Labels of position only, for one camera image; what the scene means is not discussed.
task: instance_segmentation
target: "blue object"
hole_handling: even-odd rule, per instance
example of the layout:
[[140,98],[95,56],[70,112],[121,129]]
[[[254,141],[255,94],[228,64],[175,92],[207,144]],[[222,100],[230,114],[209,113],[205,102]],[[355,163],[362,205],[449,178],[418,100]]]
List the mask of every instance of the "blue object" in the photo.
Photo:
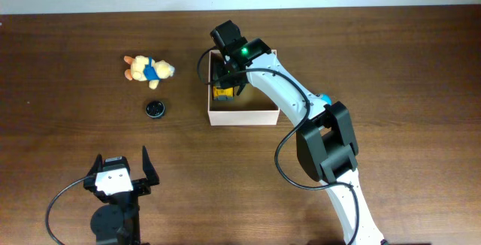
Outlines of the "blue object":
[[321,94],[321,99],[325,101],[327,104],[332,105],[331,98],[329,98],[327,95]]
[[149,57],[149,63],[145,65],[144,75],[147,80],[160,80],[155,68],[152,66],[152,57]]

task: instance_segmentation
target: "wooden table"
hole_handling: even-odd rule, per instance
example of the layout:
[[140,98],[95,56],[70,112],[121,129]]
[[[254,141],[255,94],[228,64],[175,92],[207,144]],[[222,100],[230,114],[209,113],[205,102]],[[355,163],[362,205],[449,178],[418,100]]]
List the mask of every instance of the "wooden table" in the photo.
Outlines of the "wooden table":
[[[52,244],[51,198],[98,153],[126,156],[142,177],[142,145],[161,179],[140,198],[151,244],[342,240],[326,193],[296,189],[274,167],[292,127],[284,115],[277,126],[209,125],[195,63],[228,19],[277,49],[308,89],[349,108],[363,192],[386,238],[479,244],[480,6],[0,16],[1,243]],[[124,78],[124,55],[165,59],[176,74],[152,91]],[[144,113],[152,99],[167,105],[161,120]],[[294,141],[281,164],[315,185]],[[100,206],[72,189],[53,208],[53,231],[94,243]]]

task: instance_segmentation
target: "cable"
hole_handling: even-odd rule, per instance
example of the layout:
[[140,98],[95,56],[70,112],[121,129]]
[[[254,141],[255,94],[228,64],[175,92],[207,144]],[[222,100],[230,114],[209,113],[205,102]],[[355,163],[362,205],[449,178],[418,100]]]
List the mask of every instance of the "cable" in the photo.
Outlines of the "cable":
[[52,233],[52,230],[50,230],[50,224],[48,222],[48,218],[50,216],[50,211],[52,210],[52,206],[53,204],[55,204],[55,201],[57,201],[57,199],[60,197],[60,195],[62,195],[64,192],[68,191],[71,187],[77,185],[78,183],[86,180],[87,178],[90,178],[90,177],[93,177],[93,176],[86,176],[86,177],[82,177],[80,178],[79,180],[73,182],[72,184],[68,185],[67,187],[65,187],[65,189],[63,189],[61,192],[59,192],[59,194],[57,194],[53,199],[52,201],[50,202],[50,204],[48,204],[48,207],[47,207],[47,212],[45,213],[45,227],[47,227],[47,232],[48,234],[50,235],[50,237],[53,239],[53,241],[55,241],[57,244],[59,245],[65,245],[63,242],[61,242],[53,233]]
[[212,49],[214,49],[216,47],[212,47],[210,48],[209,50],[206,50],[204,53],[202,53],[202,56],[201,58],[198,60],[198,63],[197,63],[197,74],[198,74],[198,77],[199,79],[201,80],[201,82],[204,84],[204,85],[212,85],[214,83],[217,83],[217,82],[220,82],[220,81],[223,81],[223,80],[227,80],[231,77],[236,77],[238,75],[242,75],[242,74],[246,74],[247,72],[268,72],[268,73],[272,73],[274,75],[278,75],[280,77],[282,77],[284,80],[287,80],[294,88],[296,88],[299,93],[301,94],[302,98],[304,99],[305,103],[306,103],[306,114],[304,115],[304,118],[302,118],[302,120],[299,122],[299,124],[297,124],[291,131],[290,133],[288,133],[284,139],[281,140],[281,142],[279,143],[279,145],[277,146],[276,148],[276,152],[274,154],[274,163],[276,165],[276,168],[277,170],[279,171],[280,175],[287,181],[289,182],[290,184],[292,184],[293,186],[296,186],[298,187],[299,189],[307,189],[307,190],[323,190],[323,189],[328,189],[328,188],[331,188],[331,187],[335,187],[335,186],[345,186],[346,188],[349,189],[349,191],[352,193],[352,197],[354,199],[354,205],[355,205],[355,228],[354,228],[354,234],[352,235],[351,237],[351,240],[349,241],[349,243],[347,245],[352,245],[355,241],[355,238],[358,234],[358,230],[359,230],[359,202],[358,202],[358,198],[357,198],[357,195],[354,191],[354,186],[351,185],[351,184],[348,184],[348,183],[344,183],[344,182],[335,182],[335,183],[330,183],[328,185],[324,185],[324,186],[305,186],[305,185],[301,185],[299,183],[296,183],[295,181],[291,180],[289,177],[287,177],[287,175],[284,173],[283,169],[280,167],[280,164],[279,164],[279,154],[280,154],[280,150],[283,148],[284,144],[288,141],[288,139],[290,139],[294,133],[297,132],[297,130],[300,129],[300,127],[303,126],[303,124],[309,119],[309,114],[310,114],[310,101],[309,101],[309,98],[307,97],[306,94],[304,94],[304,92],[302,91],[301,87],[299,87],[297,85],[297,83],[295,83],[291,78],[287,77],[286,75],[278,72],[278,71],[275,71],[275,70],[272,70],[272,69],[267,69],[267,68],[252,68],[252,69],[249,69],[249,70],[245,70],[245,71],[237,71],[233,74],[228,74],[228,75],[225,75],[225,76],[222,76],[216,80],[212,80],[208,83],[205,83],[202,78],[201,78],[201,75],[200,75],[200,71],[199,71],[199,67],[200,67],[200,63],[201,63],[201,60],[204,58],[204,56],[210,52]]

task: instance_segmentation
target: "yellow plush toy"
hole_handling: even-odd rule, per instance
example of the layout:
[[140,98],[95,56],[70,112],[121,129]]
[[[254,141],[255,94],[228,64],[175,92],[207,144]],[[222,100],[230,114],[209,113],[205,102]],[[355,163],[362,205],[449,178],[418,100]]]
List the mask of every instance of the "yellow plush toy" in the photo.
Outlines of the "yellow plush toy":
[[157,88],[161,79],[174,76],[175,68],[166,61],[155,62],[151,57],[137,56],[132,58],[124,56],[123,60],[130,65],[125,72],[129,80],[149,81],[151,89]]

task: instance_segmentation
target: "open box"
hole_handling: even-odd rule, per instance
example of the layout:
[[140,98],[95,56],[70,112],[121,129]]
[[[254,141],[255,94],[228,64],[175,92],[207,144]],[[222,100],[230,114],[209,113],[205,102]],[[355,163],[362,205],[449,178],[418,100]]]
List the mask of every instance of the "open box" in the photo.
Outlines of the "open box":
[[[222,59],[218,50],[209,52],[209,81],[214,59]],[[214,101],[212,87],[208,86],[207,113],[211,126],[254,126],[276,125],[279,118],[279,107],[261,90],[247,84],[239,96],[233,101]]]

